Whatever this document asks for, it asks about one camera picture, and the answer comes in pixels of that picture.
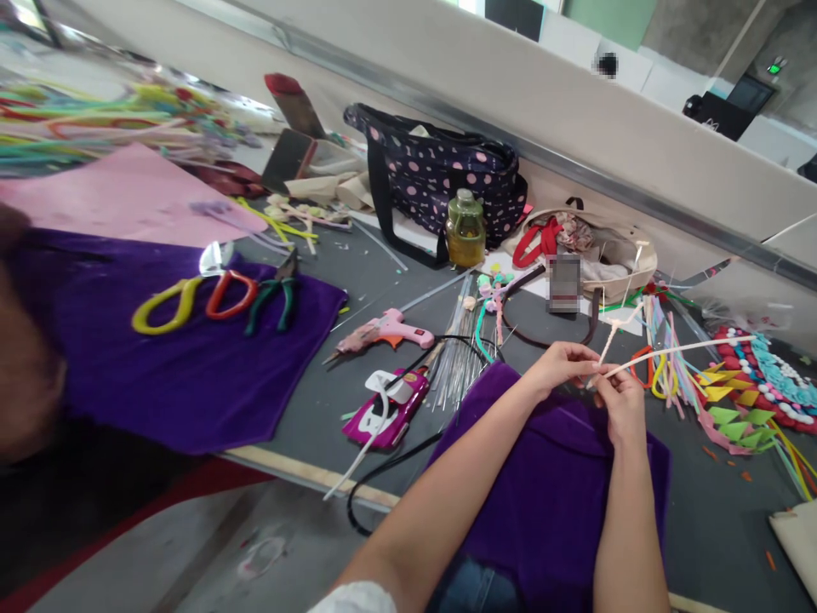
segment woman's right hand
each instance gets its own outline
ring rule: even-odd
[[[617,364],[604,364],[596,380],[596,406],[607,406],[608,435],[617,450],[633,446],[646,448],[647,422],[644,414],[644,390],[625,370],[611,376],[605,373]]]

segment oil bottle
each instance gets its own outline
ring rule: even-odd
[[[457,266],[470,268],[485,259],[483,204],[471,190],[457,190],[457,197],[448,203],[445,236],[448,255]]]

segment pink paper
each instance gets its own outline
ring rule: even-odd
[[[108,238],[205,247],[247,233],[188,206],[226,196],[139,143],[75,170],[38,179],[0,180],[0,201],[25,211],[36,227]],[[254,232],[266,222],[232,204]]]

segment pink glue gun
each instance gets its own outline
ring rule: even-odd
[[[383,317],[372,319],[367,324],[363,324],[348,335],[343,341],[338,343],[335,352],[323,361],[328,364],[344,353],[357,353],[369,345],[386,341],[394,349],[397,349],[403,340],[411,341],[420,345],[422,349],[428,349],[434,344],[434,335],[428,330],[415,328],[403,323],[405,317],[397,309],[389,309],[383,313]]]

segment pliers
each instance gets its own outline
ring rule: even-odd
[[[289,329],[289,320],[292,311],[295,309],[294,287],[298,284],[298,279],[295,278],[297,272],[298,249],[295,248],[284,263],[278,267],[275,278],[261,281],[258,284],[258,296],[249,309],[249,321],[247,322],[247,328],[244,329],[244,336],[252,336],[255,334],[261,308],[269,299],[277,294],[281,288],[283,288],[284,304],[283,313],[281,313],[281,317],[278,319],[277,331],[286,332]]]

